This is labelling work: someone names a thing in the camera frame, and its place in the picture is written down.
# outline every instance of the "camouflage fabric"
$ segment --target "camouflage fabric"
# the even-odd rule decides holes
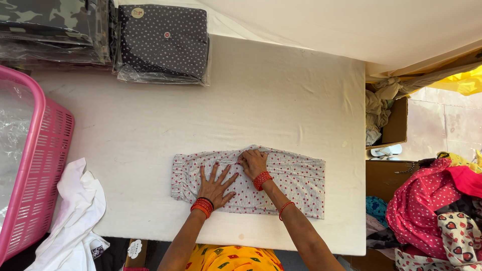
[[[3,36],[92,45],[97,6],[97,0],[0,0],[0,31],[10,33]]]

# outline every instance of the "white table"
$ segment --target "white table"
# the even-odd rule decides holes
[[[108,73],[34,72],[75,116],[68,161],[104,188],[102,236],[171,241],[189,204],[170,197],[177,153],[250,144],[326,160],[331,251],[365,253],[364,63],[295,47],[212,37],[211,86],[123,83]],[[214,212],[198,243],[295,250],[278,216]]]

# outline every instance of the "orange bangle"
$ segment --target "orange bangle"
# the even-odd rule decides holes
[[[293,205],[296,206],[296,204],[295,204],[294,202],[288,202],[288,203],[286,203],[285,205],[283,205],[283,207],[282,207],[281,210],[280,210],[280,220],[281,220],[281,221],[283,221],[283,219],[281,219],[281,213],[283,212],[283,209],[284,209],[288,204],[290,204],[290,203],[293,203]]]
[[[206,219],[211,216],[211,213],[214,211],[213,204],[208,199],[199,198],[197,199],[194,204],[191,206],[191,212],[194,209],[199,209],[206,214]]]
[[[256,188],[256,190],[258,191],[262,191],[263,188],[261,187],[261,185],[266,182],[267,180],[269,179],[273,179],[273,177],[271,177],[269,175],[269,172],[268,171],[265,171],[265,172],[261,172],[256,178],[254,178],[253,180],[253,184],[254,184],[254,188]]]

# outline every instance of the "pink fabric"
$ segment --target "pink fabric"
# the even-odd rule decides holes
[[[466,165],[448,167],[447,170],[460,192],[482,198],[482,175],[473,172]]]
[[[416,171],[395,191],[388,203],[387,223],[402,244],[412,244],[438,259],[447,259],[434,211],[460,199],[449,172],[452,161],[435,160],[429,168]]]

